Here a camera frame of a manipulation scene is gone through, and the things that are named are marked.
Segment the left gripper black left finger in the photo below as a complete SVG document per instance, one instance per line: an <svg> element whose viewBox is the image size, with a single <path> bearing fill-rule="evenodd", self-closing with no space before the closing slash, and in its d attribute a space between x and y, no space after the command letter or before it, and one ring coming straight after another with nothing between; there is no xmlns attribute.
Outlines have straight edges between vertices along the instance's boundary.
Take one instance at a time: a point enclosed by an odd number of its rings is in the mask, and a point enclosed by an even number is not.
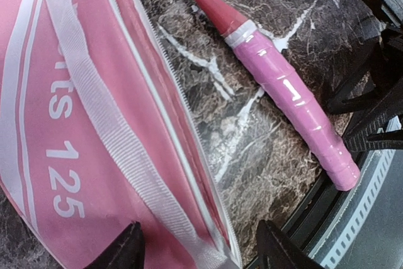
<svg viewBox="0 0 403 269"><path fill-rule="evenodd" d="M100 268L144 268L145 239L139 222L132 222L108 246Z"/></svg>

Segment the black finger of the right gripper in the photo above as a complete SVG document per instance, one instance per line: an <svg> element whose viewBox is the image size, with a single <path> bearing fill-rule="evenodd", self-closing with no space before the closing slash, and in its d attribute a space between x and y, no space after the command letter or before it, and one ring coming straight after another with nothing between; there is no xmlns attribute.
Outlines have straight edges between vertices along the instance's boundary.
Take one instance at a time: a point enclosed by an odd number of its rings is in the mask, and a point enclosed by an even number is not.
<svg viewBox="0 0 403 269"><path fill-rule="evenodd" d="M368 74L374 88L353 97L353 90ZM368 39L354 52L347 75L326 102L330 114L343 114L369 109L386 95L402 77L402 36L387 35Z"/></svg>
<svg viewBox="0 0 403 269"><path fill-rule="evenodd" d="M382 149L402 149L402 130L378 130L392 118L402 114L402 86L394 86L368 110L345 136L344 143L351 152Z"/></svg>

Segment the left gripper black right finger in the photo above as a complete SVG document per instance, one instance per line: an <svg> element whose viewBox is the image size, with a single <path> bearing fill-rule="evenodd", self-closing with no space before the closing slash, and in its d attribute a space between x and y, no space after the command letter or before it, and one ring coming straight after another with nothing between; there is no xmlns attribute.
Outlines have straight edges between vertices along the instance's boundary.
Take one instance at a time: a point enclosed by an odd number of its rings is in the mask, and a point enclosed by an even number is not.
<svg viewBox="0 0 403 269"><path fill-rule="evenodd" d="M323 269L305 255L271 220L260 220L256 230L259 268Z"/></svg>

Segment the red badminton racket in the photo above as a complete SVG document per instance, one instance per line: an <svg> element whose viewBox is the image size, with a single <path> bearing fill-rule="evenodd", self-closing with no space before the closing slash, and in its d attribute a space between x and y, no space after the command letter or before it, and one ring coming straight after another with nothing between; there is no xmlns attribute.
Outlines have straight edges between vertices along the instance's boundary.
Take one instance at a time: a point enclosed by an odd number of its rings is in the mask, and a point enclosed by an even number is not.
<svg viewBox="0 0 403 269"><path fill-rule="evenodd" d="M358 183L360 170L316 98L255 22L223 0L195 0L226 44L269 94L340 191Z"/></svg>

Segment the pink racket bag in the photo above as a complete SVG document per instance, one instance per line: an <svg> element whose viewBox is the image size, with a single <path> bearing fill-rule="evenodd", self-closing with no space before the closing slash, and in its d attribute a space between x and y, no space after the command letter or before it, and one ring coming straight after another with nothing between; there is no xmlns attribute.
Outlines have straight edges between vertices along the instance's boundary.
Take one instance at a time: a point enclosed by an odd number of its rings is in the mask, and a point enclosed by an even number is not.
<svg viewBox="0 0 403 269"><path fill-rule="evenodd" d="M64 268L132 222L144 268L241 268L141 0L1 0L1 188Z"/></svg>

